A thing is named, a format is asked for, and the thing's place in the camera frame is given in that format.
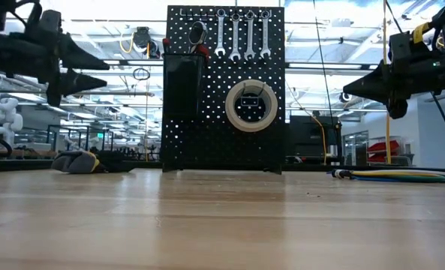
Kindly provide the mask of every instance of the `black pegboard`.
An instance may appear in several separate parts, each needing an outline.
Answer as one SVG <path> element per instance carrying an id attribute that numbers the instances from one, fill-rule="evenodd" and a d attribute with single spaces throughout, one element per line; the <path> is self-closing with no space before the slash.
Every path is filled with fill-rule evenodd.
<path id="1" fill-rule="evenodd" d="M 223 8 L 227 15 L 243 16 L 253 11 L 252 61 L 243 59 L 247 48 L 247 22 L 239 21 L 239 53 L 242 60 L 232 63 L 232 21 L 224 21 L 225 56 L 214 54 L 217 46 L 218 18 L 215 12 Z M 268 61 L 260 57 L 262 50 L 263 23 L 260 13 L 271 12 L 269 19 Z M 264 164 L 277 167 L 284 162 L 284 9 L 282 7 L 214 7 L 214 6 L 169 6 L 167 9 L 167 38 L 171 53 L 189 51 L 188 33 L 194 21 L 202 20 L 208 29 L 205 46 L 211 55 L 203 77 L 199 113 L 195 119 L 169 117 L 164 114 L 162 126 L 161 159 L 167 167 L 183 168 L 184 164 Z M 265 130 L 246 133 L 236 129 L 227 119 L 225 99 L 229 90 L 243 80 L 260 80 L 272 87 L 278 99 L 277 116 Z M 265 106 L 236 105 L 236 111 L 246 121 L 254 121 L 263 115 Z"/>

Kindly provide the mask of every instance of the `red object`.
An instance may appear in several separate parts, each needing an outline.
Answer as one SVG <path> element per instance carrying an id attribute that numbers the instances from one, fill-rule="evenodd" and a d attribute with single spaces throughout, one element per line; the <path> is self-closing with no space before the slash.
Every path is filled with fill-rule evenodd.
<path id="1" fill-rule="evenodd" d="M 392 140 L 390 141 L 390 151 L 395 151 L 396 149 L 399 148 L 399 144 L 396 140 Z M 373 145 L 371 145 L 368 149 L 367 152 L 373 152 L 373 151 L 381 151 L 381 150 L 386 150 L 386 143 L 385 142 L 378 142 L 375 143 Z"/>
<path id="2" fill-rule="evenodd" d="M 168 38 L 162 40 L 162 46 L 164 46 L 164 53 L 170 53 L 170 40 Z"/>
<path id="3" fill-rule="evenodd" d="M 203 54 L 206 56 L 206 61 L 209 61 L 210 52 L 209 50 L 202 44 L 197 45 L 194 53 Z"/>
<path id="4" fill-rule="evenodd" d="M 397 150 L 399 148 L 399 144 L 396 140 L 391 140 L 390 143 L 390 155 L 391 157 L 397 156 Z M 371 145 L 367 152 L 371 155 L 368 158 L 369 162 L 386 162 L 386 143 L 385 142 L 377 142 Z"/>

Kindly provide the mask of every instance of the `wooden table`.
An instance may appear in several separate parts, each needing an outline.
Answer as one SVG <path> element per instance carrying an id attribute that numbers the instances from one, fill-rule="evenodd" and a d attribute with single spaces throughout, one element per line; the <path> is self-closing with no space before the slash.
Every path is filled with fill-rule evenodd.
<path id="1" fill-rule="evenodd" d="M 445 184 L 0 172 L 0 269 L 445 270 Z"/>

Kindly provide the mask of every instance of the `glove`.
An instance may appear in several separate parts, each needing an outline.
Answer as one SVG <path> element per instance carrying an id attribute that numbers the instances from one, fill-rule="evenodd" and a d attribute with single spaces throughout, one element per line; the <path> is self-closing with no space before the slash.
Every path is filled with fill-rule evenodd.
<path id="1" fill-rule="evenodd" d="M 56 156 L 51 168 L 64 173 L 95 173 L 100 171 L 101 162 L 87 151 L 64 151 Z"/>

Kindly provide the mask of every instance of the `humanoid robot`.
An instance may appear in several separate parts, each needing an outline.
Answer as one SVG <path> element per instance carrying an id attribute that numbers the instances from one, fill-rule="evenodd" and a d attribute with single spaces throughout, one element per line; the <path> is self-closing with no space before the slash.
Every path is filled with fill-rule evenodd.
<path id="1" fill-rule="evenodd" d="M 20 131 L 23 127 L 23 117 L 17 113 L 16 107 L 19 101 L 15 98 L 2 98 L 0 100 L 0 134 L 4 135 L 4 141 L 12 147 L 14 145 L 14 131 Z"/>

